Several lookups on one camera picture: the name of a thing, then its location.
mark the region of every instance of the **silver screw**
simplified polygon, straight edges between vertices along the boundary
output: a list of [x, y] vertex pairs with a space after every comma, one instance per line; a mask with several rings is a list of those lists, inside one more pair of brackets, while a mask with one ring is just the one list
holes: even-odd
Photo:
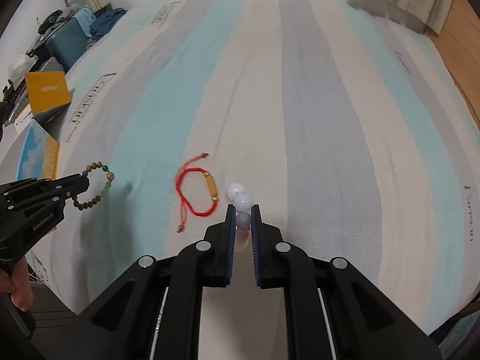
[[138, 260], [138, 265], [140, 265], [142, 268], [148, 268], [153, 264], [153, 258], [150, 256], [143, 256], [140, 257]]
[[207, 251], [209, 250], [211, 247], [212, 247], [212, 244], [208, 241], [200, 241], [200, 242], [197, 242], [197, 244], [195, 245], [195, 247], [197, 248], [197, 250], [199, 251]]
[[349, 263], [346, 261], [346, 259], [342, 259], [341, 257], [338, 257], [333, 260], [333, 266], [337, 269], [345, 269]]
[[289, 244], [287, 244], [286, 242], [279, 242], [277, 245], [275, 245], [275, 249], [277, 249], [278, 251], [280, 251], [282, 253], [286, 253], [286, 252], [290, 251], [291, 246]]

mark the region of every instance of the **brown beaded bracelet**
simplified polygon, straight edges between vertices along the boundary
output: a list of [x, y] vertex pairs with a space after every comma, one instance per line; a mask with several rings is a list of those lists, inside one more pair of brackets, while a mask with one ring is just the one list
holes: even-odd
[[102, 200], [102, 197], [105, 197], [105, 195], [109, 192], [109, 189], [112, 186], [112, 181], [115, 178], [115, 174], [109, 171], [109, 167], [102, 164], [100, 161], [94, 162], [91, 165], [87, 165], [86, 169], [82, 172], [82, 175], [88, 177], [88, 174], [94, 169], [102, 169], [102, 171], [106, 172], [106, 179], [108, 181], [105, 183], [105, 187], [103, 188], [102, 192], [100, 192], [99, 195], [96, 195], [89, 202], [80, 203], [78, 201], [77, 195], [72, 195], [71, 199], [73, 200], [73, 205], [77, 207], [80, 211], [86, 210], [87, 208], [92, 208], [94, 205], [100, 202], [100, 200]]

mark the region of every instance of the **dark blue cloth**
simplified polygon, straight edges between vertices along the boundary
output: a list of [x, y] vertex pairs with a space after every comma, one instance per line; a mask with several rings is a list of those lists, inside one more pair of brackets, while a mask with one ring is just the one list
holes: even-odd
[[115, 23], [126, 14], [126, 10], [123, 8], [117, 8], [108, 12], [105, 12], [97, 20], [95, 20], [90, 26], [90, 33], [92, 39], [97, 41], [100, 38], [110, 32]]

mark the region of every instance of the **bed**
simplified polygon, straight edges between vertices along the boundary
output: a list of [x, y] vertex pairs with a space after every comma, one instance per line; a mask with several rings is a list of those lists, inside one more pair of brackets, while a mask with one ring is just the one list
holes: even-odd
[[[175, 255], [223, 221], [222, 196], [176, 232], [173, 178], [201, 152], [219, 190], [242, 183], [284, 239], [346, 257], [424, 332], [478, 293], [480, 134], [428, 37], [337, 0], [159, 0], [67, 81], [57, 177], [98, 160], [116, 175], [28, 256], [73, 311], [140, 256]], [[105, 182], [90, 180], [85, 200]], [[209, 205], [202, 178], [183, 188]], [[199, 357], [278, 358], [281, 296], [255, 287], [237, 248], [232, 285], [204, 291]]]

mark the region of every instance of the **red braided cord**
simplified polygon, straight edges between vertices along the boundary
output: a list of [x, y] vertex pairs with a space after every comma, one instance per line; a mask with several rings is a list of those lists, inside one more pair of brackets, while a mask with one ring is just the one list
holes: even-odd
[[208, 154], [203, 153], [200, 155], [197, 155], [188, 161], [185, 161], [182, 166], [178, 169], [177, 174], [175, 175], [175, 190], [177, 192], [178, 197], [180, 198], [180, 226], [178, 226], [177, 233], [181, 233], [183, 229], [185, 228], [185, 224], [187, 222], [187, 216], [188, 216], [188, 210], [195, 216], [210, 216], [211, 214], [214, 213], [215, 209], [217, 209], [217, 202], [212, 202], [210, 205], [210, 208], [207, 211], [196, 211], [188, 199], [183, 195], [182, 193], [182, 181], [185, 175], [189, 172], [202, 172], [206, 173], [206, 170], [203, 168], [198, 168], [198, 167], [193, 167], [193, 168], [187, 168], [188, 164], [191, 164], [192, 162], [200, 159], [200, 158], [205, 158]]

